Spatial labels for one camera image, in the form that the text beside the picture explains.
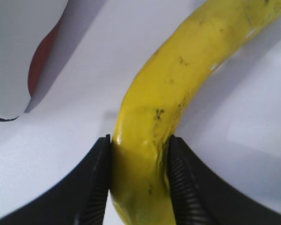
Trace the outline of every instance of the red object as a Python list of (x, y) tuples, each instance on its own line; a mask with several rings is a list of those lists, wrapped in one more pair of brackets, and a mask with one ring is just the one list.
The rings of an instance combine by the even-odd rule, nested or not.
[(37, 83), (41, 77), (42, 71), (46, 65), (51, 49), (57, 37), (61, 25), (61, 19), (50, 31), (50, 33), (42, 40), (36, 52), (34, 53), (28, 75), (28, 90), (30, 96), (33, 96), (35, 93)]

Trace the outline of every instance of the white object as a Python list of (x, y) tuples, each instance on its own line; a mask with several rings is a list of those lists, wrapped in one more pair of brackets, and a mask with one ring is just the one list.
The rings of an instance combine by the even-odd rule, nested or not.
[[(34, 110), (0, 123), (0, 217), (113, 133), (136, 73), (202, 2), (69, 1)], [(176, 134), (228, 183), (281, 212), (281, 19), (207, 81)], [(122, 225), (110, 199), (104, 224)]]
[(0, 118), (22, 114), (28, 75), (42, 40), (61, 18), (67, 0), (0, 0)]

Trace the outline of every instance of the dark spot on banana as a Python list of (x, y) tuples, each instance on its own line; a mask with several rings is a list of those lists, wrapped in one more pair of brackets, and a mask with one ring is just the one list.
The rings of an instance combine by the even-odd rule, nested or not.
[(164, 113), (164, 109), (156, 109), (156, 116), (154, 117), (154, 120), (161, 120), (161, 114)]
[(149, 193), (149, 195), (153, 195), (153, 186), (151, 183), (149, 183), (148, 193)]

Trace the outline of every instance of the yellow banana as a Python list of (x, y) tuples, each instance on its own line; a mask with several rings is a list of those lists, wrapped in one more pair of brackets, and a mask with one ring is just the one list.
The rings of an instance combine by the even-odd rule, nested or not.
[(281, 0), (208, 0), (137, 74), (112, 140), (113, 204), (127, 225), (174, 225), (169, 136), (203, 82), (281, 15)]

